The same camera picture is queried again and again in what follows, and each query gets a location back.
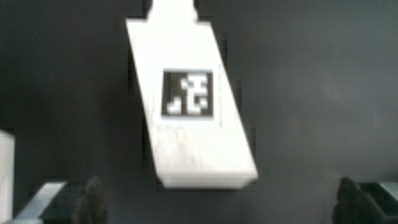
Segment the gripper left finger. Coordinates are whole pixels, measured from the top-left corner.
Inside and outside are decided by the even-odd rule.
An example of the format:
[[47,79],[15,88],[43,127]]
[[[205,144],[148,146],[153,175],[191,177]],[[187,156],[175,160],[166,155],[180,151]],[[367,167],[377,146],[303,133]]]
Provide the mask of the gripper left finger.
[[11,224],[109,224],[102,180],[47,182]]

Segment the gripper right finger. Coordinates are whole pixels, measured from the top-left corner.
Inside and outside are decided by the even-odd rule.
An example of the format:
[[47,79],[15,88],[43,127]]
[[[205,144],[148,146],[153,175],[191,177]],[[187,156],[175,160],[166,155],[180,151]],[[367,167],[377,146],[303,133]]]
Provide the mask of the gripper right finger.
[[398,224],[398,182],[342,179],[335,224]]

